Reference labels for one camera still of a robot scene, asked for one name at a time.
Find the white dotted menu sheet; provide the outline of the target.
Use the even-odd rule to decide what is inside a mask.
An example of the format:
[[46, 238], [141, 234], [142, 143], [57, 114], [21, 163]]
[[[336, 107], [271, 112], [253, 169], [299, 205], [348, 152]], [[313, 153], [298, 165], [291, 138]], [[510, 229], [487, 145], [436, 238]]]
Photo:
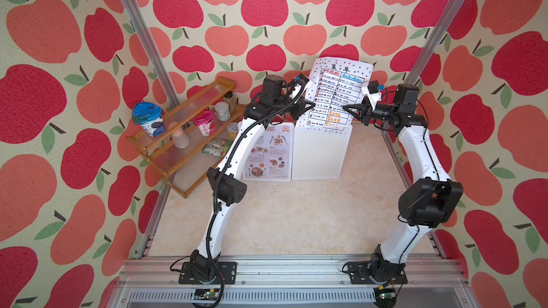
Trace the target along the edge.
[[371, 80], [373, 65], [347, 58], [322, 57], [315, 60], [305, 90], [305, 100], [315, 104], [296, 121], [298, 128], [322, 133], [348, 132], [354, 120], [343, 110], [360, 104], [363, 89]]

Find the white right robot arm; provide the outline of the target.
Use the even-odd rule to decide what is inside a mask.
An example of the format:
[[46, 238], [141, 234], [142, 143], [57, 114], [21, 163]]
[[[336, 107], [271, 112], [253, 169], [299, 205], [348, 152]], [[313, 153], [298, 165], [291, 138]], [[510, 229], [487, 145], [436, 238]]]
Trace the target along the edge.
[[371, 282], [384, 285], [403, 277], [410, 252], [428, 232], [450, 219], [464, 189], [451, 180], [434, 150], [430, 118], [417, 86], [398, 85], [389, 104], [382, 101], [376, 81], [361, 91], [362, 103], [345, 105], [344, 111], [365, 125], [371, 121], [388, 124], [405, 149], [414, 179], [398, 201], [399, 223], [376, 247], [363, 271]]

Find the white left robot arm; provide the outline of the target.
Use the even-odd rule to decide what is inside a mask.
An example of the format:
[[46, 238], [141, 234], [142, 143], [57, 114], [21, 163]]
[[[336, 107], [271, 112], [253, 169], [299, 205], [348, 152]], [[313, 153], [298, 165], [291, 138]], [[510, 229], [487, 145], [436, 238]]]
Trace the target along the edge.
[[315, 106], [303, 94], [312, 85], [310, 79], [300, 74], [291, 81], [269, 75], [263, 81], [262, 90], [245, 107], [237, 138], [215, 168], [206, 175], [213, 191], [211, 219], [201, 244], [190, 256], [193, 269], [204, 281], [218, 276], [218, 258], [221, 254], [225, 228], [232, 208], [242, 201], [247, 185], [241, 181], [245, 162], [277, 116], [290, 115], [298, 120]]

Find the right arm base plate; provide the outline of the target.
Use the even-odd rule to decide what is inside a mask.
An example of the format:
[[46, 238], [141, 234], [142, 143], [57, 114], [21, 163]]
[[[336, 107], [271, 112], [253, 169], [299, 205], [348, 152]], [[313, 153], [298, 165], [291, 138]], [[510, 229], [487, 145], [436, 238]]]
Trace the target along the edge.
[[401, 265], [389, 262], [346, 262], [341, 271], [349, 276], [353, 285], [408, 284], [405, 269]]

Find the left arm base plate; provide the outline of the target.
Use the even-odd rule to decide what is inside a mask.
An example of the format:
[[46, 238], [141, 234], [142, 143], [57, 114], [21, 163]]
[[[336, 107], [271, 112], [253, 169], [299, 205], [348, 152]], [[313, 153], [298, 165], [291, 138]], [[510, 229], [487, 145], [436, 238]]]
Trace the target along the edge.
[[195, 262], [184, 262], [178, 283], [180, 285], [219, 285], [223, 280], [226, 285], [234, 285], [238, 263], [218, 262], [216, 266], [221, 276], [209, 263], [197, 265]]

